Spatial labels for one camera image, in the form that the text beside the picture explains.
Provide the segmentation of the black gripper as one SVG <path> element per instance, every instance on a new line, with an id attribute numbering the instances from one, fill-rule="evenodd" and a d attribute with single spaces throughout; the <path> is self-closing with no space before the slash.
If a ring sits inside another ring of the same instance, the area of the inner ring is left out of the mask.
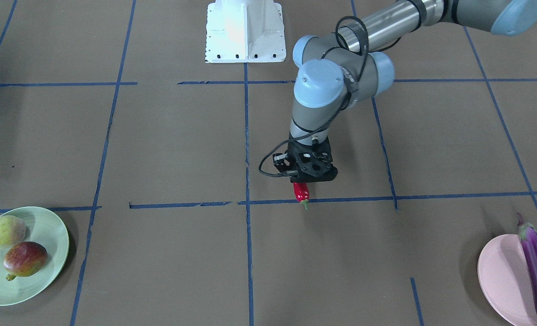
<path id="1" fill-rule="evenodd" d="M 338 174 L 328 138 L 322 143 L 310 140 L 309 145 L 289 142 L 284 153 L 273 154 L 273 164 L 292 183 L 328 182 Z"/>

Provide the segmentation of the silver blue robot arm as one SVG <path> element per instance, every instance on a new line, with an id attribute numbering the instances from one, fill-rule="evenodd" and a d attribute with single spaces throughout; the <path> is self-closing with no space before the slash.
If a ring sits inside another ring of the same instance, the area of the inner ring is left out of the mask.
<path id="1" fill-rule="evenodd" d="M 494 35 L 519 35 L 537 22 L 537 0 L 397 0 L 360 19 L 345 16 L 324 37 L 306 35 L 293 49 L 298 67 L 284 153 L 272 149 L 277 173 L 292 183 L 333 180 L 329 128 L 349 107 L 386 91 L 395 68 L 384 50 L 421 27 L 452 23 Z"/>

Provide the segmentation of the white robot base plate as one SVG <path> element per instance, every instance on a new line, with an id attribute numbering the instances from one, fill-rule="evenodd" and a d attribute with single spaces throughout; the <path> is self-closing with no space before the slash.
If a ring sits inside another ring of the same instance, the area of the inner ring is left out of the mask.
<path id="1" fill-rule="evenodd" d="M 205 62 L 283 62 L 282 6 L 273 0 L 216 0 L 208 4 Z"/>

